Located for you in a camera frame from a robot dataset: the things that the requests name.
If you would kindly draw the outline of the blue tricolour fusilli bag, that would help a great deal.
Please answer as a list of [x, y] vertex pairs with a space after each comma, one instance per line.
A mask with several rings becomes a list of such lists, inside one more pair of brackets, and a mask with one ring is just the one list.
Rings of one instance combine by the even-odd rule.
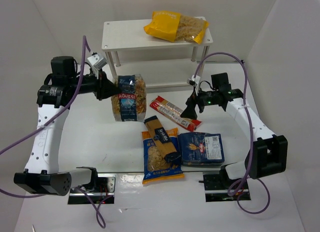
[[140, 74], [119, 75], [113, 80], [121, 93], [111, 97], [117, 122], [143, 122], [147, 111], [146, 83]]

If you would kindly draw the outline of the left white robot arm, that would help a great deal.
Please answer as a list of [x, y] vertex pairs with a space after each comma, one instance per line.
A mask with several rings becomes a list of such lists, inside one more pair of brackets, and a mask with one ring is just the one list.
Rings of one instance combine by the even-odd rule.
[[101, 101], [120, 93], [103, 71], [107, 59], [93, 53], [87, 59], [90, 72], [80, 75], [72, 56], [57, 56], [51, 62], [52, 72], [37, 92], [38, 132], [23, 172], [13, 182], [32, 195], [65, 196], [70, 189], [96, 189], [101, 182], [94, 167], [77, 167], [70, 172], [59, 171], [59, 150], [63, 127], [73, 96], [93, 93]]

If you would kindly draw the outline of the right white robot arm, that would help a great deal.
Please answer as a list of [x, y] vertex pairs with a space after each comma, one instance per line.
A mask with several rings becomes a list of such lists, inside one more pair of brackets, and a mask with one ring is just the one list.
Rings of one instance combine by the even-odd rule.
[[185, 103], [182, 118], [195, 120], [198, 117], [195, 108], [202, 113], [206, 106], [218, 105], [235, 120], [250, 142], [244, 161], [224, 166], [228, 179], [259, 179], [286, 170], [288, 140], [283, 135], [276, 135], [261, 121], [244, 98], [244, 93], [232, 88], [226, 72], [211, 76], [210, 91], [200, 88], [198, 75], [189, 78], [187, 83], [193, 86], [193, 92]]

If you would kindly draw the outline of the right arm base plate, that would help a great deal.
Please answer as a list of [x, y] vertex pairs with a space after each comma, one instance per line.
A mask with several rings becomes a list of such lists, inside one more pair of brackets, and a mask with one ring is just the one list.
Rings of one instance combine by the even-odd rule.
[[240, 201], [250, 201], [251, 195], [248, 183], [236, 195], [229, 196], [228, 189], [234, 180], [230, 180], [225, 172], [210, 171], [203, 172], [203, 179], [198, 182], [204, 185], [205, 201], [209, 202], [228, 202], [236, 201], [240, 195]]

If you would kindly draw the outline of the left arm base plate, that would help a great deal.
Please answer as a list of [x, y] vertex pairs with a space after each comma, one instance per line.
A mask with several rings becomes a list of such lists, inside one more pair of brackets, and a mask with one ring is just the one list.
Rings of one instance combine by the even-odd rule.
[[[98, 205], [100, 202], [102, 204], [114, 204], [116, 178], [117, 175], [115, 173], [99, 173], [97, 185], [94, 187], [82, 185], [80, 188], [87, 193], [95, 205]], [[73, 188], [70, 190], [67, 204], [89, 205], [90, 201], [86, 198], [85, 194]]]

